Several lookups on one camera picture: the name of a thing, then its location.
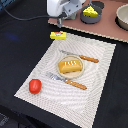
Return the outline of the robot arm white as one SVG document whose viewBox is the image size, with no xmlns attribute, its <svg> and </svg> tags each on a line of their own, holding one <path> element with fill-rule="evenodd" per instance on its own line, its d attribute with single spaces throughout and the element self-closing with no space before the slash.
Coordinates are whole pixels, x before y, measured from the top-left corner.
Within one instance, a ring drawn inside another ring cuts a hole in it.
<svg viewBox="0 0 128 128">
<path fill-rule="evenodd" d="M 63 20 L 72 17 L 82 8 L 86 0 L 47 0 L 47 13 L 57 19 L 57 26 L 62 27 Z"/>
</svg>

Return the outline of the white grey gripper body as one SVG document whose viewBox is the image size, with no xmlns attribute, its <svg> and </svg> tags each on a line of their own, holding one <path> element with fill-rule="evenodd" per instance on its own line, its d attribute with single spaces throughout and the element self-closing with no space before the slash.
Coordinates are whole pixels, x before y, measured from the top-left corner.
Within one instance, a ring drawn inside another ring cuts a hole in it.
<svg viewBox="0 0 128 128">
<path fill-rule="evenodd" d="M 63 20 L 71 17 L 80 10 L 84 2 L 85 0 L 57 0 L 55 7 L 57 26 L 61 28 Z"/>
</svg>

